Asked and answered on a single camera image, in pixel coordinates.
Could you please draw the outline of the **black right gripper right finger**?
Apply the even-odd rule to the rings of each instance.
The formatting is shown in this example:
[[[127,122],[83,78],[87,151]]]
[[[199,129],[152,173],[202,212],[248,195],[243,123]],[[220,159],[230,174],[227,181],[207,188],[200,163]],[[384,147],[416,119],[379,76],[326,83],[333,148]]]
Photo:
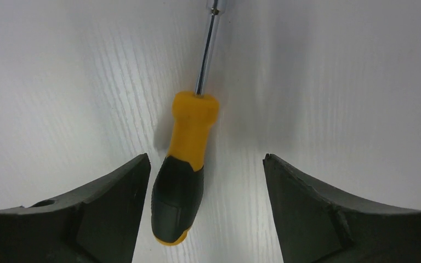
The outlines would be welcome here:
[[[421,210],[371,201],[263,160],[284,262],[421,262]]]

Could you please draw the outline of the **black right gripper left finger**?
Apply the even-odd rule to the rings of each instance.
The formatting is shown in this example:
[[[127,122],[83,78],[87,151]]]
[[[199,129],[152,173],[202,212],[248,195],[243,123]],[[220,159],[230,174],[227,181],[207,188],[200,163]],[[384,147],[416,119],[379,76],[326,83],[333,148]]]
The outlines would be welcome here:
[[[150,171],[141,154],[59,196],[0,210],[0,262],[131,262]]]

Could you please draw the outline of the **yellow black screwdriver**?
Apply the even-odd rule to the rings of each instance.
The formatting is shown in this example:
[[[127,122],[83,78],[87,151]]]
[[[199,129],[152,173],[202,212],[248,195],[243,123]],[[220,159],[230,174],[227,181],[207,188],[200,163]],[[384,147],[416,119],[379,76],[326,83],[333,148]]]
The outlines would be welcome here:
[[[172,136],[151,195],[152,233],[166,246],[178,245],[186,238],[203,198],[207,141],[220,107],[204,88],[225,9],[226,1],[207,2],[208,23],[195,88],[177,93],[172,103]]]

